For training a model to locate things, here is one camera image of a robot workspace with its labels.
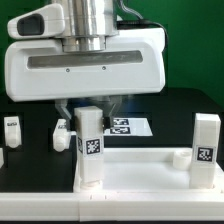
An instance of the white platform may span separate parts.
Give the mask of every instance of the white platform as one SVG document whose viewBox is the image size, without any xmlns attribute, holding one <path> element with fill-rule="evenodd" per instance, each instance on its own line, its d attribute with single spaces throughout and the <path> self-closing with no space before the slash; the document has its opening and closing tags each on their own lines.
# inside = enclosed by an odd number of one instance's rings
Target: white platform
<svg viewBox="0 0 224 224">
<path fill-rule="evenodd" d="M 176 149 L 106 149 L 103 190 L 0 194 L 0 220 L 224 220 L 224 173 L 214 189 L 189 189 Z"/>
</svg>

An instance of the white post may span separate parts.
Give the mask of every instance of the white post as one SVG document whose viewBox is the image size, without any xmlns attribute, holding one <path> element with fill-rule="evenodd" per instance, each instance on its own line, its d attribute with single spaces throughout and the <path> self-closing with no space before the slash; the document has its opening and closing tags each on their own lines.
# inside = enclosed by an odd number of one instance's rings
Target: white post
<svg viewBox="0 0 224 224">
<path fill-rule="evenodd" d="M 103 111 L 97 107 L 75 109 L 76 144 L 80 187 L 102 185 L 104 177 Z"/>
<path fill-rule="evenodd" d="M 214 187 L 220 126 L 218 115 L 196 114 L 190 188 Z"/>
</svg>

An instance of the white rectangular block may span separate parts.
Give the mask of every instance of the white rectangular block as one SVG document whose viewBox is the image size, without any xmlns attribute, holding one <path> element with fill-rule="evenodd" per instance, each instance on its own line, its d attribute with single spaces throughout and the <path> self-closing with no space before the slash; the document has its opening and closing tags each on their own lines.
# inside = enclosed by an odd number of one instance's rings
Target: white rectangular block
<svg viewBox="0 0 224 224">
<path fill-rule="evenodd" d="M 196 114 L 190 188 L 213 188 L 220 126 L 218 115 Z"/>
<path fill-rule="evenodd" d="M 11 148 L 17 148 L 22 144 L 19 117 L 5 117 L 5 144 Z"/>
<path fill-rule="evenodd" d="M 75 109 L 77 158 L 83 183 L 104 177 L 103 111 L 97 107 Z"/>
<path fill-rule="evenodd" d="M 59 119 L 53 134 L 54 149 L 58 152 L 69 149 L 70 141 L 71 133 L 67 130 L 66 120 Z"/>
</svg>

